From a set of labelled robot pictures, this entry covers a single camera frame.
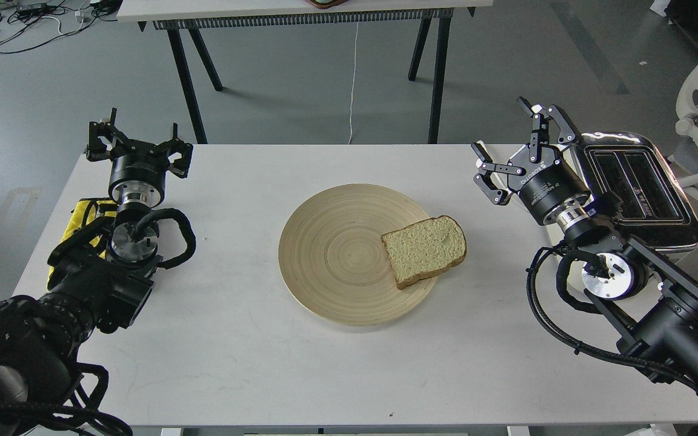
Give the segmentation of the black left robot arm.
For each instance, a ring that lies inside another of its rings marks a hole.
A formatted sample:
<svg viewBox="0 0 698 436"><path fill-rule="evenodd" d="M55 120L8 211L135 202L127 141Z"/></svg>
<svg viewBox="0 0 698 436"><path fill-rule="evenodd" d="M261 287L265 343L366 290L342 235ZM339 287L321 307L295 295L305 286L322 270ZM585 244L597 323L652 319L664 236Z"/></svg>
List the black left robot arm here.
<svg viewBox="0 0 698 436"><path fill-rule="evenodd" d="M158 144L128 138L115 124L90 122L85 156L109 160L108 199L48 257L47 292L0 301L0 435L35 427L80 435L130 435L130 425L100 405L109 374L80 362L95 331L129 328L153 290L153 274L184 264L196 235L182 211L161 207L165 178L188 176L193 147L178 136Z"/></svg>

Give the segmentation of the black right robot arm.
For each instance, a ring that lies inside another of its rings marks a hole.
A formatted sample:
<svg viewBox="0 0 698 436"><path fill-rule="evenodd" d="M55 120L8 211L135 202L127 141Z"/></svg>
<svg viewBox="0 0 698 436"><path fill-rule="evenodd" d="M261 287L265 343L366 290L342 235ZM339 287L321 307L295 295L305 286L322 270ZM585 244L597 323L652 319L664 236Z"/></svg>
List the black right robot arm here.
<svg viewBox="0 0 698 436"><path fill-rule="evenodd" d="M698 221L654 144L632 132L580 132L557 105L518 102L532 122L529 141L497 163L482 141L474 182L495 205L513 196L562 239L527 268L531 310L554 339L603 362L638 370L652 383L681 383L698 396L698 282L675 257L698 245ZM537 295L537 274L559 257L555 290L618 332L617 351L587 344L554 323Z"/></svg>

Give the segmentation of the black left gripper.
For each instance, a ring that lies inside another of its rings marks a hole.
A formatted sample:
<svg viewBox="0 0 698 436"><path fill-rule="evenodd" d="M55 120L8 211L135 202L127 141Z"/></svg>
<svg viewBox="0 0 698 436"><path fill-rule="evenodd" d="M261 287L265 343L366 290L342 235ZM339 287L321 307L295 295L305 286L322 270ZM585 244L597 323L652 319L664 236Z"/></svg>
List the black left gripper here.
<svg viewBox="0 0 698 436"><path fill-rule="evenodd" d="M178 124L171 126L171 138L159 144L130 140L116 127L117 108L107 119L89 122L85 158L110 160L109 196L118 204L140 202L158 206L165 197L165 177L171 172L180 179L188 177L193 144L178 136Z"/></svg>

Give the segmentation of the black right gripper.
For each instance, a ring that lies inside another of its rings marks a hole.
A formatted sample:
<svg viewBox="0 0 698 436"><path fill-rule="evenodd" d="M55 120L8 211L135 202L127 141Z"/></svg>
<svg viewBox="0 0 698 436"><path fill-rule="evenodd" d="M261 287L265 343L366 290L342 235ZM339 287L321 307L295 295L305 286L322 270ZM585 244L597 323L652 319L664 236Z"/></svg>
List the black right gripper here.
<svg viewBox="0 0 698 436"><path fill-rule="evenodd" d="M550 225L557 207L571 200L584 206L590 198L589 188L563 157L568 147L581 143L582 133L557 105L533 105L522 96L516 102L532 119L528 146L521 146L509 165L499 165L492 161L483 142L473 142L471 149L477 156L473 181L496 206L508 205L514 193L538 225ZM495 173L507 175L509 190L493 182Z"/></svg>

